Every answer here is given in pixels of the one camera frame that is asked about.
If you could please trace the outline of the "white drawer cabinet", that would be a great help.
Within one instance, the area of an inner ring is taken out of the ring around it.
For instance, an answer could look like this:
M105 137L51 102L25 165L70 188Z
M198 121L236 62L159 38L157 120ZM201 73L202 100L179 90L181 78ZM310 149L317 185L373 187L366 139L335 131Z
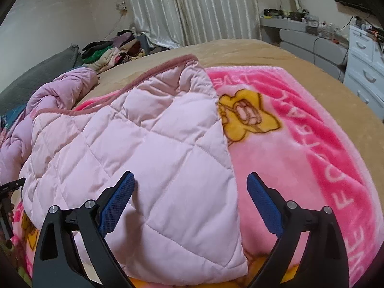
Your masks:
M380 120L384 116L383 74L383 39L352 25L344 85Z

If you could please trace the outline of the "pink cartoon bear blanket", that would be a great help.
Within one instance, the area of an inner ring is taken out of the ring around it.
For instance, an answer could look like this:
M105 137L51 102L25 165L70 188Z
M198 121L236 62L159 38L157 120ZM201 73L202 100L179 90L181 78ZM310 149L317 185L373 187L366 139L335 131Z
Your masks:
M330 114L310 104L308 92L288 90L294 78L284 69L204 70L217 93L234 167L246 274L276 240L247 192L247 177L256 172L267 186L302 207L328 205L334 210L346 245L349 282L356 283L383 242L383 214L372 178L350 139Z

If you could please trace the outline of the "white striped curtain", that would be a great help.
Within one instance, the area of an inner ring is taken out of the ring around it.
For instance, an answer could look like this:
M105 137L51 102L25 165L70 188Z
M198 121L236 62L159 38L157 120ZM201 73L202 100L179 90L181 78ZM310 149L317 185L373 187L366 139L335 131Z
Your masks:
M223 39L259 39L257 0L124 0L131 27L176 49Z

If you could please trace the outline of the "pink quilted jacket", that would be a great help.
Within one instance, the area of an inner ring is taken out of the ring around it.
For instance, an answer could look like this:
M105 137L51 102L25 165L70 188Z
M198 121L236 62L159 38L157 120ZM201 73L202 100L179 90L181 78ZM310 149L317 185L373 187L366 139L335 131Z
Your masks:
M20 173L24 209L35 227L52 205L79 207L128 171L135 190L105 240L129 277L198 285L244 276L236 179L214 87L219 118L203 135L174 138L143 128L132 108L136 94L158 97L168 78L195 82L201 70L191 60L92 109L39 112Z

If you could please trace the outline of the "pile of assorted clothes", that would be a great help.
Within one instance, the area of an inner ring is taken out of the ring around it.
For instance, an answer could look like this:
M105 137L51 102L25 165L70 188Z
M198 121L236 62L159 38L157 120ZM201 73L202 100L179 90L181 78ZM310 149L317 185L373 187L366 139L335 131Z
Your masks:
M118 65L150 55L158 48L151 48L144 34L136 35L126 29L110 40L101 40L86 45L81 50L82 66L97 74L106 72Z

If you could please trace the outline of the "grey headboard cushion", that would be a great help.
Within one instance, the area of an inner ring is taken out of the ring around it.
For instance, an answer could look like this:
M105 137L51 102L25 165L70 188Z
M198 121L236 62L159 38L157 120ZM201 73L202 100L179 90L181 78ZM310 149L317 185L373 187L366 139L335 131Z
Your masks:
M1 92L1 115L25 105L43 84L53 81L75 67L81 66L79 46L72 44L50 58L27 70Z

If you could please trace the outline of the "grey desk shelf unit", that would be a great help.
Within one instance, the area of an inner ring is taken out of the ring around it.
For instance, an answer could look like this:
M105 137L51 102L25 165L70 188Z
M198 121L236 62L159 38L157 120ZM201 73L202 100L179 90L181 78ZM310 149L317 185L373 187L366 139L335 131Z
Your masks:
M348 47L322 35L307 33L307 25L287 19L260 20L262 40L321 68L330 76L344 81Z

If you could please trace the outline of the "clutter on desk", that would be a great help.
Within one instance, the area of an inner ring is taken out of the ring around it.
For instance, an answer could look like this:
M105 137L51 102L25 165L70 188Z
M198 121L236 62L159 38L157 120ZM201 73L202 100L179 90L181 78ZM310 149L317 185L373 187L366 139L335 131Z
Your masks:
M348 40L348 37L342 34L341 28L332 23L320 22L319 17L306 10L292 12L265 8L260 17L260 24L265 28L293 30L341 43L347 43Z

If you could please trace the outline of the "tan bed cover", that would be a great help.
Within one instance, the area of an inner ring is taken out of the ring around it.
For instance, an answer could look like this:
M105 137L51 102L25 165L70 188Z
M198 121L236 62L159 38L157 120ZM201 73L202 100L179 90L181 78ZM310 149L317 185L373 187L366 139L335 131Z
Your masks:
M58 108L71 111L76 101L91 89L95 89L101 97L108 90L126 93L140 82L157 77L162 72L183 68L191 60L200 63L203 68L267 66L285 69L294 78L288 90L310 93L310 104L324 109L336 120L362 155L376 189L383 189L381 121L344 85L314 65L265 42L247 39L219 40L166 51L100 76L92 69L81 67L41 86L30 97L2 147L11 158L11 169L2 172L2 179L16 179L30 155L33 119L39 112ZM166 91L158 97L147 98L136 94L132 108L139 113L138 124L146 129L154 128L168 137L203 135L219 117L213 86L204 70L198 74L199 80L195 82L183 81L178 76L168 78Z

